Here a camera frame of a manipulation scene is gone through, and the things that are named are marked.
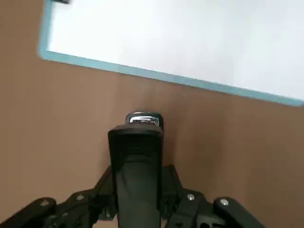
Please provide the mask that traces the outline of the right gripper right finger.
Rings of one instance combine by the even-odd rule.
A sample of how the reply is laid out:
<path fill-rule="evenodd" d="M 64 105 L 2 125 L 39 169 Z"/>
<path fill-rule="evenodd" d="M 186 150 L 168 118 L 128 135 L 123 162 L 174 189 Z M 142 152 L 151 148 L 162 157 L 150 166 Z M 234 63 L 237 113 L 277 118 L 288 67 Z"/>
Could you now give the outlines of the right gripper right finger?
<path fill-rule="evenodd" d="M 174 165 L 162 168 L 161 218 L 166 228 L 263 228 L 264 225 L 237 200 L 206 200 L 184 188 Z"/>

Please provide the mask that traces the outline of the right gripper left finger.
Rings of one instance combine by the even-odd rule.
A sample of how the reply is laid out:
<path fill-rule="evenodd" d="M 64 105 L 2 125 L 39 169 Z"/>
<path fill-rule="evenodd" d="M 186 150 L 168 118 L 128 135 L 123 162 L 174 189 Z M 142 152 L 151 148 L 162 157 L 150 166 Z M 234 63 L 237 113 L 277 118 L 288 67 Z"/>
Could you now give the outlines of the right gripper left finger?
<path fill-rule="evenodd" d="M 97 184 L 57 203 L 34 200 L 0 224 L 2 228 L 92 228 L 99 220 L 111 221 L 117 213 L 111 167 Z"/>

